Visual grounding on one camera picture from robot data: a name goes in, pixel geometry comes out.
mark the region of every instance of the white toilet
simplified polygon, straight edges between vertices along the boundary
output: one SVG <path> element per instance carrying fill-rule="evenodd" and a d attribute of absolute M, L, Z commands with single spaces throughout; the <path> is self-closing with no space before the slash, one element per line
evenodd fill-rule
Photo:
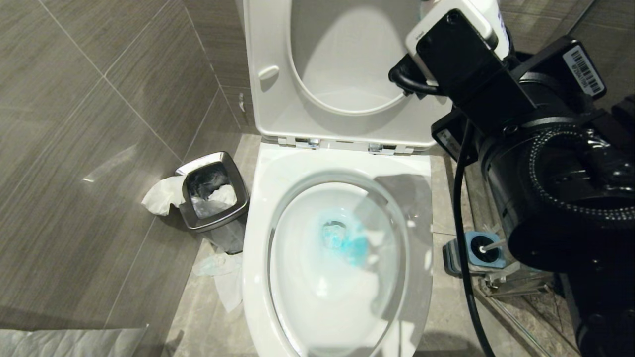
<path fill-rule="evenodd" d="M 260 356 L 411 356 L 432 289 L 430 125 L 405 97 L 418 0 L 244 0 L 263 135 L 243 255 Z"/>

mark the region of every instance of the sticker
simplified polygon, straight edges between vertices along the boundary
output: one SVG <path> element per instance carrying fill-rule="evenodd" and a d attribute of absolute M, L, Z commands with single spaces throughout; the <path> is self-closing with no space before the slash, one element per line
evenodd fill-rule
<path fill-rule="evenodd" d="M 443 129 L 437 134 L 439 140 L 445 146 L 445 149 L 458 160 L 458 155 L 461 153 L 461 144 L 452 136 L 449 130 Z"/>
<path fill-rule="evenodd" d="M 570 49 L 562 55 L 562 58 L 584 93 L 593 96 L 604 90 L 604 83 L 602 83 L 582 47 L 578 45 Z"/>

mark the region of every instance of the black cable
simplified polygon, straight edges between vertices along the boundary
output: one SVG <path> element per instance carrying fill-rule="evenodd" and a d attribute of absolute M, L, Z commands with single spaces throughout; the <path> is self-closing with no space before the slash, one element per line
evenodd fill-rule
<path fill-rule="evenodd" d="M 454 212 L 454 225 L 457 228 L 457 240 L 458 240 L 458 258 L 461 263 L 461 275 L 463 277 L 463 287 L 465 288 L 465 298 L 467 300 L 467 309 L 470 311 L 470 317 L 472 318 L 472 324 L 476 331 L 476 337 L 481 344 L 481 348 L 486 357 L 495 357 L 494 351 L 491 350 L 490 343 L 487 341 L 487 336 L 483 330 L 481 319 L 478 316 L 478 310 L 476 309 L 476 301 L 474 300 L 474 290 L 472 289 L 472 280 L 470 275 L 470 269 L 467 265 L 467 244 L 465 243 L 465 232 L 463 232 L 463 216 L 461 215 L 461 185 L 463 184 L 463 172 L 465 171 L 465 160 L 467 159 L 467 147 L 472 142 L 474 136 L 474 127 L 470 121 L 467 121 L 465 126 L 465 133 L 463 135 L 463 142 L 461 144 L 461 152 L 458 155 L 457 161 L 457 173 L 454 177 L 454 197 L 452 197 L 452 210 Z"/>

